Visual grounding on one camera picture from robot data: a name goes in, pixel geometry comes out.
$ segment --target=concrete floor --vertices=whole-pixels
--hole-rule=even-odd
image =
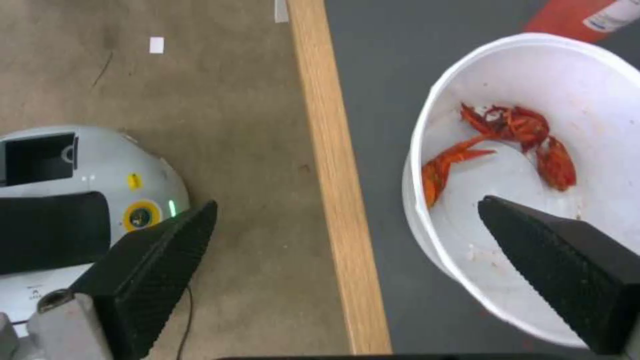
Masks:
[[[148,53],[151,36],[164,54]],[[123,129],[193,202],[219,202],[184,359],[348,351],[291,33],[272,1],[5,0],[0,49],[0,132]],[[149,358],[175,358],[185,300]]]

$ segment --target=green light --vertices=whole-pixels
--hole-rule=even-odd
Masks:
[[[173,200],[169,200],[169,211],[171,212],[171,217],[175,216],[175,203]]]

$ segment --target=black cable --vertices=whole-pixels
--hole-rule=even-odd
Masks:
[[[180,340],[180,347],[178,348],[178,354],[175,356],[176,360],[182,359],[182,350],[184,350],[184,344],[187,342],[189,331],[191,331],[191,320],[193,319],[193,294],[191,293],[191,286],[187,285],[187,293],[189,294],[189,320],[187,320],[187,327],[184,329],[182,340]]]

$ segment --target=white tape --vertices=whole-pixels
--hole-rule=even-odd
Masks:
[[[285,0],[275,0],[273,8],[276,23],[289,22],[289,12],[287,11],[287,3],[285,3]]]

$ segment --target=white robot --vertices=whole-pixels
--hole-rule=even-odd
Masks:
[[[0,137],[0,198],[87,192],[99,192],[106,200],[109,219],[104,223],[109,224],[111,246],[129,231],[189,208],[176,171],[127,135],[98,127],[55,126]],[[19,239],[0,238],[0,251],[6,241]],[[0,309],[21,323],[42,296],[68,287],[90,266],[0,275]]]

